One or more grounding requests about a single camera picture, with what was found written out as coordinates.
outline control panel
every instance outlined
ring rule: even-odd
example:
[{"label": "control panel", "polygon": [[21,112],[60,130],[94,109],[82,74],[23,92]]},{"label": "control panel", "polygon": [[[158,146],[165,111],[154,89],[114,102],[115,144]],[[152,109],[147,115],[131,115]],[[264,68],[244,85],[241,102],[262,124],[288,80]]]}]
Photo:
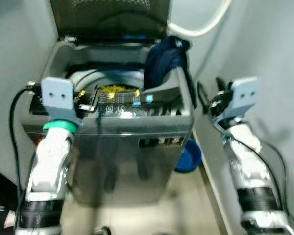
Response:
[{"label": "control panel", "polygon": [[[145,116],[175,116],[180,115],[182,100],[178,88],[143,93],[139,90],[128,92],[102,92],[98,90],[93,105],[93,114],[104,117],[134,118]],[[47,115],[42,98],[33,97],[30,112],[33,115]]]}]

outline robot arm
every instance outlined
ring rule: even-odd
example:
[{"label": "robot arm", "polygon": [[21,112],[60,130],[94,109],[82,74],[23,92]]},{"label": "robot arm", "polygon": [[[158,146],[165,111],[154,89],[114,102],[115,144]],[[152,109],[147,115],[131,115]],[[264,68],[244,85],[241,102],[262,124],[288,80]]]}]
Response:
[{"label": "robot arm", "polygon": [[229,157],[230,172],[242,209],[241,225],[248,234],[294,235],[289,218],[279,201],[273,173],[261,158],[260,140],[242,122],[245,112],[256,102],[256,78],[231,84],[210,104],[210,120],[221,132]]},{"label": "robot arm", "polygon": [[36,165],[30,174],[16,235],[61,233],[60,217],[73,142],[73,133],[66,127],[72,124],[63,124],[64,127],[51,127],[37,146]]},{"label": "robot arm", "polygon": [[25,200],[21,203],[16,235],[59,235],[60,217],[74,134],[81,125],[76,115],[73,85],[59,78],[42,82],[43,105],[50,115],[46,136],[36,149]]}]

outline open lid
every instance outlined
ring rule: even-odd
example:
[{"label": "open lid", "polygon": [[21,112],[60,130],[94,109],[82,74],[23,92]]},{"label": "open lid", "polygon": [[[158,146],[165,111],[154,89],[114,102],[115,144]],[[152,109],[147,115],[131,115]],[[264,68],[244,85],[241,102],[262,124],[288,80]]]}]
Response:
[{"label": "open lid", "polygon": [[50,0],[59,38],[144,41],[166,36],[170,0]]}]

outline cable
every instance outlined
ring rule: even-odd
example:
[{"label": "cable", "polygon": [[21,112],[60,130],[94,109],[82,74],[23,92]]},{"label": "cable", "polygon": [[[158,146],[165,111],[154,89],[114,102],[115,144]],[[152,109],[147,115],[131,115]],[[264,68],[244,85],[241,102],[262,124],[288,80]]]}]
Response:
[{"label": "cable", "polygon": [[199,98],[199,101],[201,102],[203,113],[208,113],[208,105],[209,105],[209,98],[208,94],[201,82],[197,82],[197,96]]},{"label": "cable", "polygon": [[279,200],[279,203],[280,203],[280,207],[283,208],[283,205],[282,205],[282,197],[281,197],[281,191],[280,191],[280,187],[279,187],[279,184],[278,184],[278,180],[277,180],[277,177],[276,175],[274,174],[274,172],[272,171],[269,163],[267,162],[267,160],[261,156],[259,153],[257,153],[253,148],[251,148],[250,146],[248,146],[247,144],[243,143],[242,141],[238,140],[237,138],[235,138],[233,135],[229,134],[229,133],[226,133],[225,130],[216,122],[213,121],[213,117],[211,115],[211,106],[214,102],[218,101],[220,99],[220,96],[223,96],[223,95],[226,95],[226,93],[223,93],[223,94],[220,94],[216,97],[214,97],[210,104],[209,104],[209,109],[208,109],[208,116],[209,116],[209,120],[212,124],[212,126],[217,130],[219,131],[222,135],[224,135],[226,138],[230,138],[230,139],[233,139],[235,140],[236,142],[240,143],[241,145],[245,146],[247,149],[249,149],[250,151],[252,151],[254,154],[256,154],[263,162],[264,164],[266,165],[266,167],[268,168],[268,171],[270,172],[271,176],[272,176],[272,179],[273,179],[273,182],[274,184],[276,185],[277,187],[277,194],[278,194],[278,200]]},{"label": "cable", "polygon": [[291,221],[294,224],[294,217],[290,214],[288,204],[287,204],[288,169],[287,169],[287,165],[286,165],[286,162],[285,162],[285,159],[284,159],[283,155],[281,154],[281,152],[274,145],[272,145],[272,144],[270,144],[270,143],[268,143],[266,141],[261,140],[261,142],[263,142],[266,145],[268,145],[269,147],[271,147],[272,150],[274,152],[276,152],[276,154],[279,156],[279,159],[281,160],[281,164],[282,164],[282,168],[283,168],[283,197],[282,197],[277,177],[274,174],[273,170],[271,169],[270,164],[268,163],[268,161],[262,155],[257,153],[253,148],[251,148],[250,146],[248,146],[244,142],[238,140],[232,134],[226,133],[224,128],[222,128],[217,122],[213,121],[213,117],[212,117],[212,114],[211,114],[211,107],[212,107],[213,103],[220,101],[220,98],[223,95],[226,95],[226,93],[223,93],[223,94],[220,94],[220,95],[214,97],[209,103],[208,116],[209,116],[209,120],[210,120],[212,126],[218,132],[220,132],[222,135],[224,135],[226,138],[230,138],[230,139],[240,143],[241,145],[243,145],[244,147],[246,147],[250,151],[252,151],[254,154],[256,154],[263,161],[263,163],[266,165],[269,173],[271,174],[273,182],[274,182],[274,184],[275,184],[275,186],[277,188],[277,194],[278,194],[278,200],[279,200],[280,206],[282,207],[282,209],[285,211],[287,216],[291,219]]},{"label": "cable", "polygon": [[266,144],[267,146],[269,146],[279,157],[281,165],[282,165],[282,171],[283,171],[283,180],[282,180],[282,187],[283,187],[283,207],[285,210],[285,213],[289,216],[289,218],[291,219],[291,221],[294,223],[294,217],[291,215],[290,210],[289,210],[289,206],[288,206],[288,181],[289,181],[289,173],[288,173],[288,167],[287,164],[285,162],[285,158],[283,157],[281,151],[275,147],[273,144],[261,140],[262,143]]},{"label": "cable", "polygon": [[14,134],[14,111],[15,111],[15,107],[16,104],[19,100],[19,98],[21,97],[21,95],[25,92],[25,91],[30,91],[30,87],[24,87],[22,88],[13,98],[11,107],[10,107],[10,113],[9,113],[9,130],[10,130],[10,138],[11,138],[11,142],[13,145],[13,151],[14,151],[14,159],[15,159],[15,174],[16,174],[16,186],[17,186],[17,199],[18,202],[20,201],[20,196],[21,196],[21,176],[20,176],[20,161],[19,161],[19,153],[18,153],[18,147],[16,145],[16,140],[15,140],[15,134]]},{"label": "cable", "polygon": [[185,37],[196,38],[196,37],[202,36],[208,33],[209,31],[211,31],[220,22],[220,20],[223,18],[223,16],[229,9],[231,2],[232,0],[225,0],[224,4],[218,10],[218,13],[216,14],[216,16],[204,28],[193,31],[193,30],[184,29],[180,26],[177,26],[176,24],[172,22],[168,22],[168,28],[171,31],[177,34],[183,35]]},{"label": "cable", "polygon": [[30,164],[29,164],[29,171],[28,171],[27,177],[26,177],[25,188],[22,192],[22,196],[21,196],[20,200],[18,201],[18,206],[16,208],[14,230],[16,229],[17,225],[19,224],[19,217],[20,217],[20,213],[21,213],[21,208],[22,208],[22,205],[25,200],[26,190],[27,190],[28,183],[29,183],[29,177],[30,177],[30,173],[32,171],[33,165],[34,165],[35,157],[36,157],[36,151],[33,153],[32,157],[31,157]]}]

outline floor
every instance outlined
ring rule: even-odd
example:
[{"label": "floor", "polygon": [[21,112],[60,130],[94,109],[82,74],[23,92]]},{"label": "floor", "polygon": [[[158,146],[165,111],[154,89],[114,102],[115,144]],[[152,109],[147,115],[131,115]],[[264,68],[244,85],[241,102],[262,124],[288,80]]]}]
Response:
[{"label": "floor", "polygon": [[62,214],[64,235],[91,235],[101,226],[113,235],[223,235],[203,168],[174,173],[157,204],[126,208],[83,207],[67,197]]}]

